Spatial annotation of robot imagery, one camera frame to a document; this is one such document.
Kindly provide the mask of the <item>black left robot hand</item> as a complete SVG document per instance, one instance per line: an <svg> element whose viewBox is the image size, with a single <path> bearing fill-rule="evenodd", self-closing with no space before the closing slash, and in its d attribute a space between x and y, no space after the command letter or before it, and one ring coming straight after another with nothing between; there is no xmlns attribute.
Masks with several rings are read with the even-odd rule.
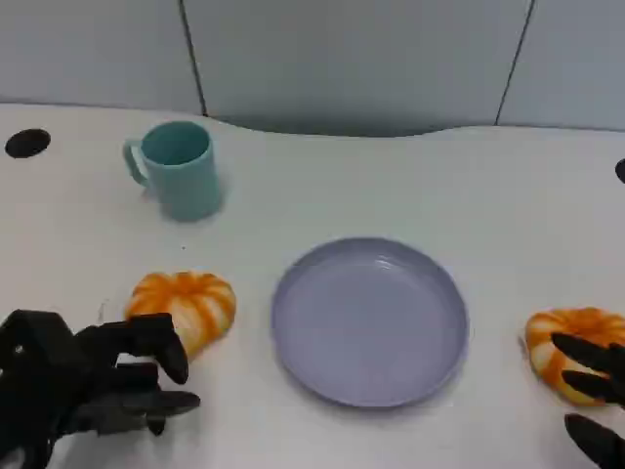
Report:
<svg viewBox="0 0 625 469"><path fill-rule="evenodd" d="M159 385L188 381L188 357L167 313L74 333L54 312L15 310L1 324L1 457L48 465L68 435L163 433L169 418L201 404Z"/></svg>

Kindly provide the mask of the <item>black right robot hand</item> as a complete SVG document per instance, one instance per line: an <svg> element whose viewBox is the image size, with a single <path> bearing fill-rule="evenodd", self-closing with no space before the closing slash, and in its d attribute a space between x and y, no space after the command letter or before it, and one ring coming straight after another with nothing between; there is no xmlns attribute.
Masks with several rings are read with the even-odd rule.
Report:
<svg viewBox="0 0 625 469"><path fill-rule="evenodd" d="M565 384L590 398L624 407L623 346L600 346L564 333L553 333L551 338L567 357L604 375L563 371ZM624 467L624 439L614 431L578 413L568 413L563 421L569 437L599 468Z"/></svg>

